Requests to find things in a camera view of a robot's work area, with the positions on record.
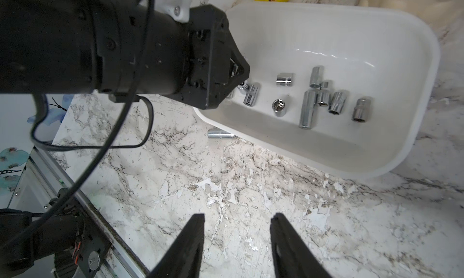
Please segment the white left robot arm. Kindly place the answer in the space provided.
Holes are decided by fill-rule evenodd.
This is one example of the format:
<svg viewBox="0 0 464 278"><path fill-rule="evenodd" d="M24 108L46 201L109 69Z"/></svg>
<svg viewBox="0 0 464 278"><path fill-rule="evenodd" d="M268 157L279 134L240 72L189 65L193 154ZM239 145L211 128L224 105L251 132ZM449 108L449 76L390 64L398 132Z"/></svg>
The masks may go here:
<svg viewBox="0 0 464 278"><path fill-rule="evenodd" d="M107 94L123 109L74 185L37 214L1 210L1 276L23 273L43 257L75 248L88 229L69 208L114 141L135 102L150 94L211 110L250 75L226 14L192 0L1 0L1 93L30 94L33 128L49 94Z"/></svg>

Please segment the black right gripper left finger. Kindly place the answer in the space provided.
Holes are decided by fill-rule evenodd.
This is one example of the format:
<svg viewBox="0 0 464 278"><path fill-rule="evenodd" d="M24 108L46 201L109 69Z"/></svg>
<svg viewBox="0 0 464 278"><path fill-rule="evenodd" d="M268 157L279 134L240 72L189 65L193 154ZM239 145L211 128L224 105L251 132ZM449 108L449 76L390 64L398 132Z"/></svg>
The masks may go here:
<svg viewBox="0 0 464 278"><path fill-rule="evenodd" d="M197 278L204 248L203 213L192 215L149 278Z"/></svg>

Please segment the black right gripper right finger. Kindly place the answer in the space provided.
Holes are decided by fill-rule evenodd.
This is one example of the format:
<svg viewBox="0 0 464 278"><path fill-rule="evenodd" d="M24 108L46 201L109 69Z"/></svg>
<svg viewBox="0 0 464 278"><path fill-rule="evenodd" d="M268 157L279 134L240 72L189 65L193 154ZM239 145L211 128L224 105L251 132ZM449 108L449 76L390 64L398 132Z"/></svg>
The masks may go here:
<svg viewBox="0 0 464 278"><path fill-rule="evenodd" d="M277 278L329 278L294 227L282 213L271 219L271 249Z"/></svg>

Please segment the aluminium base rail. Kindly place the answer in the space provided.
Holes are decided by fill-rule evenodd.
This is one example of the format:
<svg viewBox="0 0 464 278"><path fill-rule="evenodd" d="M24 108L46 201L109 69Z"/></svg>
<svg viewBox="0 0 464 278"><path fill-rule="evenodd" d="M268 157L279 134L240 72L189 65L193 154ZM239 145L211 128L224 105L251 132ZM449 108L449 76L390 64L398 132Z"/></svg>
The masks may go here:
<svg viewBox="0 0 464 278"><path fill-rule="evenodd" d="M49 212L74 184L57 161L33 148L9 203L1 207L1 243ZM77 192L25 242L1 250L3 278L144 278L139 258L111 229L90 200Z"/></svg>

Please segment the white storage box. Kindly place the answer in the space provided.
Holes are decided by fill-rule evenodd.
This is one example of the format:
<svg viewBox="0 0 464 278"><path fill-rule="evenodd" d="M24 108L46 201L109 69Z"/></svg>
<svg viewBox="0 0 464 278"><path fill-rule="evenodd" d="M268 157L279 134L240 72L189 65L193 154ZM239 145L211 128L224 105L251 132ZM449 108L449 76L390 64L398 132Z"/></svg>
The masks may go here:
<svg viewBox="0 0 464 278"><path fill-rule="evenodd" d="M432 29L398 10L250 2L227 12L259 87L205 122L349 179L380 176L411 151L441 58Z"/></svg>

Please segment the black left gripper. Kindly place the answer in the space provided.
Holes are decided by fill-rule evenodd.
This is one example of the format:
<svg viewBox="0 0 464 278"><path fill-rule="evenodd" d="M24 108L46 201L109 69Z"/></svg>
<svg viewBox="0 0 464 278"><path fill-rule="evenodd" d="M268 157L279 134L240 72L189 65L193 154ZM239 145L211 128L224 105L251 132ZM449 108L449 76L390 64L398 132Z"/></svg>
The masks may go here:
<svg viewBox="0 0 464 278"><path fill-rule="evenodd" d="M200 110L216 109L250 77L250 65L239 51L224 11L213 5L190 10L186 24L187 76L167 98Z"/></svg>

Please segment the small succulent pot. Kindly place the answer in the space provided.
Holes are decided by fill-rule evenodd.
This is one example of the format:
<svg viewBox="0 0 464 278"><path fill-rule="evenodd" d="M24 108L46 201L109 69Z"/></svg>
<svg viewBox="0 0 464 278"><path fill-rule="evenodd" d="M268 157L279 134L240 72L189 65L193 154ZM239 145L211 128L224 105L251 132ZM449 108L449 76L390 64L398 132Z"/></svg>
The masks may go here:
<svg viewBox="0 0 464 278"><path fill-rule="evenodd" d="M401 10L439 29L464 14L464 0L360 0L360 6Z"/></svg>

